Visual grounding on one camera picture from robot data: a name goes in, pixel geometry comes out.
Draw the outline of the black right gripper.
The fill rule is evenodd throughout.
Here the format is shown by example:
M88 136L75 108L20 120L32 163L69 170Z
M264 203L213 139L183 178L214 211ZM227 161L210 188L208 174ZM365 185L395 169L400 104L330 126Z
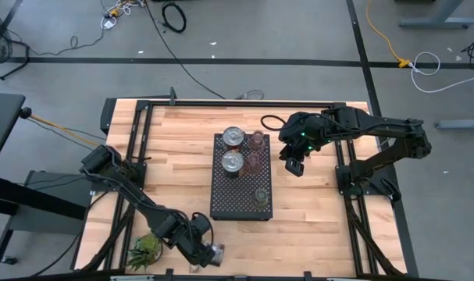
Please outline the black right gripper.
M286 170L295 176L303 176L303 156L320 151L330 143L326 136L326 121L317 113L296 112L280 128L279 141L285 143L279 159L286 160Z

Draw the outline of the black perforated metal riser shelf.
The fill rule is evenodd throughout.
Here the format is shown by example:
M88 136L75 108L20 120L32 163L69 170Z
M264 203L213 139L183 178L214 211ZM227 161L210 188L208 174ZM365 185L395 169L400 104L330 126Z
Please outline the black perforated metal riser shelf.
M224 176L221 159L226 150L222 134L216 133L212 152L212 185L210 199L210 216L214 220L268 221L273 217L273 187L271 176L269 135L264 136L266 147L257 153L262 163L262 170L257 175L242 172L236 179ZM265 209L256 209L252 202L258 188L269 194L269 203Z

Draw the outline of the green glass candlestick holder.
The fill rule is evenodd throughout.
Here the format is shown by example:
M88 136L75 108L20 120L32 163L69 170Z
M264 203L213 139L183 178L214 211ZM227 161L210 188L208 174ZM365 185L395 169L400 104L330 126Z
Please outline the green glass candlestick holder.
M265 209L269 203L268 192L263 188L256 189L252 197L252 202L256 209Z

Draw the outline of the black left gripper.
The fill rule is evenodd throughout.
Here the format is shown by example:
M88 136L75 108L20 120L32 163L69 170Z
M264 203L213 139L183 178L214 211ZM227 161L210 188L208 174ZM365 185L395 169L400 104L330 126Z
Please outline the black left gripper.
M209 264L216 256L214 250L222 250L223 245L214 243L211 246L205 244L201 236L192 231L186 232L180 238L180 253L191 265L200 265L201 269L218 268L218 265Z

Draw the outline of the grey desk foot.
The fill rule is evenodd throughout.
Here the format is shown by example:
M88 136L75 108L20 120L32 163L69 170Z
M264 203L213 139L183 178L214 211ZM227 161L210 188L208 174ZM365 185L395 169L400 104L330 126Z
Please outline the grey desk foot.
M402 19L398 26L415 29L468 29L471 25L474 25L473 18L453 17L451 15L464 0L444 1L445 3L433 16Z
M438 130L474 130L474 119L449 119L436 123Z

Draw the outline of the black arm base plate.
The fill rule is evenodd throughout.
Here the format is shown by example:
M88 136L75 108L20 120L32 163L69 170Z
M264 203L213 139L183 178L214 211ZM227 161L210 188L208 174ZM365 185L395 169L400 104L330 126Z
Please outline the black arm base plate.
M93 191L113 191L122 184L124 186L134 185L138 189L144 186L144 176L146 166L141 163L126 162L123 165L114 167L109 165L100 173L93 173L86 176L86 179L92 182Z
M348 165L338 165L335 168L338 191L344 196L383 195L394 196L397 188L383 171L376 171L371 176L363 176L353 180Z

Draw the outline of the silver tin candle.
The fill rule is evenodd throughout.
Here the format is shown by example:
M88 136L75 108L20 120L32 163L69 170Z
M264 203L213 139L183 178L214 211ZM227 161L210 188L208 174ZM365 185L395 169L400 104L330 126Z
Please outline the silver tin candle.
M239 151L246 138L246 133L236 126L230 126L223 131L222 140L226 151Z
M225 177L236 179L243 172L244 157L238 151L228 151L222 156L221 166Z
M211 265L218 265L218 267L221 266L223 262L223 255L225 251L225 245L223 244L223 249L222 250L213 250L214 251L214 256L212 257L212 260L209 262Z

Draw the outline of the yellow rod with black knob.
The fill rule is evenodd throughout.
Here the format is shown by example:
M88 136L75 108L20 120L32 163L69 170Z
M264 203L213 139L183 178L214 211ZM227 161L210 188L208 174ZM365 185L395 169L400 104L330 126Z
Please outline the yellow rod with black knob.
M59 135L61 135L61 132L63 132L63 136L66 139L70 139L71 141L77 140L78 144L82 144L82 145L87 144L87 145L92 145L92 146L98 146L99 145L99 143L97 141L89 140L85 137L82 137L81 134L87 135L89 137L93 137L97 140L102 140L101 137L86 133L86 132L81 131L81 130L66 128L64 126L60 126L57 123L54 123L54 122L48 121L46 119L43 119L40 116L36 116L35 114L32 113L32 109L28 108L28 107L22 108L20 110L20 117L22 119L30 119L31 121L34 121L37 125L43 124L44 128L49 129L53 132L55 132L55 129L56 129L56 132Z

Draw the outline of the black desk leg with caster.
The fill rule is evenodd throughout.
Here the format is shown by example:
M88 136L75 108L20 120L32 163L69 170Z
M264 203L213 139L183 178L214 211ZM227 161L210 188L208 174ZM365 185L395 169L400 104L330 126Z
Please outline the black desk leg with caster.
M6 228L0 237L0 264L15 265L18 262L16 257L5 254L5 251L9 245L9 241L12 238L12 234L13 231L9 228Z

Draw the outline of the black desk beam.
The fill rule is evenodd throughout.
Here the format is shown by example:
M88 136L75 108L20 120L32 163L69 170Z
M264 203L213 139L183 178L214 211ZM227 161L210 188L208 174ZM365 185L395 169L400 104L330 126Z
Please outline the black desk beam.
M0 199L42 211L83 220L86 208L73 202L31 190L0 178Z

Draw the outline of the black corner plate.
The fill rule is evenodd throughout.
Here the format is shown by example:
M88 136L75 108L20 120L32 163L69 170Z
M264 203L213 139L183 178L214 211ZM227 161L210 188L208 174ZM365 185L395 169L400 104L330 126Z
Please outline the black corner plate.
M100 116L100 130L105 134L109 134L109 128L112 122L113 113L116 107L117 98L107 98L102 108Z

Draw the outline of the pink glass candlestick holder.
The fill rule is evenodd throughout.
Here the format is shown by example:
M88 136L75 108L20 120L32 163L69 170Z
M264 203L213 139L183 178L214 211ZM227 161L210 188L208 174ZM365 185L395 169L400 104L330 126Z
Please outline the pink glass candlestick holder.
M261 130L256 130L248 139L248 147L251 151L259 153L266 147L264 133Z
M250 153L245 159L244 171L248 175L257 175L262 170L262 163L257 153Z

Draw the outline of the black aluminium table frame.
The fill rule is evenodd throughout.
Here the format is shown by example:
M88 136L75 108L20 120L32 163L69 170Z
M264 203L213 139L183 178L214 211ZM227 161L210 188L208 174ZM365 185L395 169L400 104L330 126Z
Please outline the black aluminium table frame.
M335 144L305 159L305 174L296 177L278 159L283 144L277 132L265 130L260 121L266 114L283 119L295 112L321 112L318 102L286 107L276 102L265 107L245 101L209 100L209 105L154 105L145 156L145 192L157 204L179 209L188 215L209 216L212 152L215 133L238 126L247 133L262 130L271 137L273 217L269 221L212 221L215 242L225 245L220 267L190 273L190 265L176 249L139 274L198 276L286 276L310 272L320 276L355 276L355 264L344 207L338 193L334 167ZM72 269L84 267L103 245L115 215L117 194L105 195L87 216L83 238ZM403 234L398 230L397 205L379 195L365 197L372 237L398 270L411 273L410 258L402 250Z

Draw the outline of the green artificial succulent plant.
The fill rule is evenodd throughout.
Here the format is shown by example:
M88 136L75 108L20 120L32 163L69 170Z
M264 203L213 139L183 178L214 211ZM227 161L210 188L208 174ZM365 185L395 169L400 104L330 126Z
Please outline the green artificial succulent plant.
M162 253L163 246L157 237L151 233L143 235L138 237L134 246L128 250L127 266L134 271L140 268L146 270L162 257Z

